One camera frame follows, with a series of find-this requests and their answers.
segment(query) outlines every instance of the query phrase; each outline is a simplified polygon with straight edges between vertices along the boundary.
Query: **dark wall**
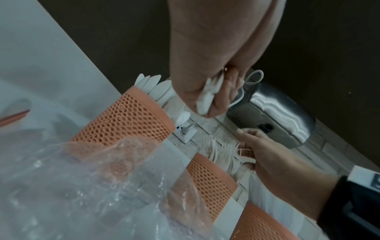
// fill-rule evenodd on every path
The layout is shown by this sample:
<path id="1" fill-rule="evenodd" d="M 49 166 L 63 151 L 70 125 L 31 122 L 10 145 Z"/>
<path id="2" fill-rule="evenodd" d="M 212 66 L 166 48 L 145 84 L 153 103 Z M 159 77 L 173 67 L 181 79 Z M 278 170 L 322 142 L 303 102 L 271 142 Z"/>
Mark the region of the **dark wall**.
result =
<path id="1" fill-rule="evenodd" d="M 165 0 L 39 2 L 121 93 L 140 73 L 169 76 Z"/>
<path id="2" fill-rule="evenodd" d="M 378 165 L 379 23 L 378 0 L 289 0 L 254 66 Z"/>

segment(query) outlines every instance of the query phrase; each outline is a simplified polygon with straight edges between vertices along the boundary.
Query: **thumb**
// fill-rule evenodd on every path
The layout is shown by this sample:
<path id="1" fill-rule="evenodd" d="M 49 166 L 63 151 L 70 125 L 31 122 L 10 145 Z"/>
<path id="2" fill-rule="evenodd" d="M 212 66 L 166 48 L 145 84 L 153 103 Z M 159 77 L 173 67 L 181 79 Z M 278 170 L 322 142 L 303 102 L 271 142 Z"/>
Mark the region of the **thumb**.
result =
<path id="1" fill-rule="evenodd" d="M 255 149 L 258 147 L 258 144 L 261 142 L 261 138 L 258 138 L 254 135 L 244 132 L 241 129 L 237 130 L 237 137 L 241 142 L 246 143 L 251 148 Z"/>

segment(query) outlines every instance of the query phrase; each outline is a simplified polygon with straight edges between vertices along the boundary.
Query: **black sleeve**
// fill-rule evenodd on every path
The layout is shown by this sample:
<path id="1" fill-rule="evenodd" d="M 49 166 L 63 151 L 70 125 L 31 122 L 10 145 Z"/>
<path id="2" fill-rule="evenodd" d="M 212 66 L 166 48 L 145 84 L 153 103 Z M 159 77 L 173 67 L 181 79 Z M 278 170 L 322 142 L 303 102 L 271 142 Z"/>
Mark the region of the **black sleeve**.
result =
<path id="1" fill-rule="evenodd" d="M 366 193 L 366 189 L 348 182 L 347 176 L 339 179 L 317 221 L 330 240 L 380 239 L 376 229 L 362 224 L 366 222 L 365 219 L 352 218 L 352 215 L 358 216 L 355 209 L 364 209 L 365 205 L 373 202 L 373 199 L 368 199 L 363 193 Z M 371 210 L 366 209 L 367 214 L 370 214 Z"/>

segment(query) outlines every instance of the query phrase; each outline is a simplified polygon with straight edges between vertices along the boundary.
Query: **transparent plastic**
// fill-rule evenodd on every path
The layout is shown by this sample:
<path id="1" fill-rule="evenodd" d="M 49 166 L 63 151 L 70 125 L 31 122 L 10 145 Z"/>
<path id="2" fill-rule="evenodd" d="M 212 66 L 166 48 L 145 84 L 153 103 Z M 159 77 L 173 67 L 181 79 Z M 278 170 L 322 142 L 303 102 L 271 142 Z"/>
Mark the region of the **transparent plastic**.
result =
<path id="1" fill-rule="evenodd" d="M 0 136 L 0 152 L 2 239 L 219 239 L 181 161 L 152 139 L 24 130 Z"/>

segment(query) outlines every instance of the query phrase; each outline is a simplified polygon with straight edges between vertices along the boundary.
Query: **stainless steel device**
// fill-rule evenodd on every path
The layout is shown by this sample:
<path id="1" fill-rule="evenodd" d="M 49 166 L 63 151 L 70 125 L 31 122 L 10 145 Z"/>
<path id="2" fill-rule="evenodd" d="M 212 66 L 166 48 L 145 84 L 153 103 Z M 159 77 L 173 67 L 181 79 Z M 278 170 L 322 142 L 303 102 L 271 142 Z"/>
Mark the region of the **stainless steel device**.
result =
<path id="1" fill-rule="evenodd" d="M 249 79 L 243 99 L 227 117 L 239 128 L 260 128 L 287 148 L 302 145 L 315 127 L 315 118 L 285 93 L 265 82 L 249 84 Z"/>

